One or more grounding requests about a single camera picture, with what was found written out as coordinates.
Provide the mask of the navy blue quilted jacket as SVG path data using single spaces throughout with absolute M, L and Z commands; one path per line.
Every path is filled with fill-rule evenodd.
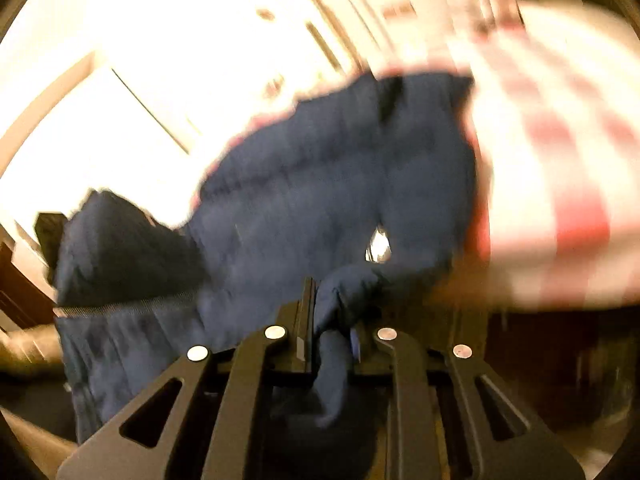
M 458 122 L 472 78 L 363 75 L 252 133 L 171 229 L 108 191 L 64 228 L 56 322 L 87 440 L 190 347 L 236 346 L 318 283 L 314 384 L 283 410 L 292 434 L 345 416 L 352 332 L 447 269 L 476 195 Z

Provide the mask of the red white checkered bed sheet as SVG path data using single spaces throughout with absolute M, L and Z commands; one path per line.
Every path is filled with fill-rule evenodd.
M 639 58 L 612 18 L 528 6 L 520 26 L 371 55 L 296 84 L 296 97 L 212 151 L 213 165 L 337 93 L 424 70 L 470 75 L 462 114 L 477 199 L 447 297 L 520 308 L 612 308 L 639 298 Z

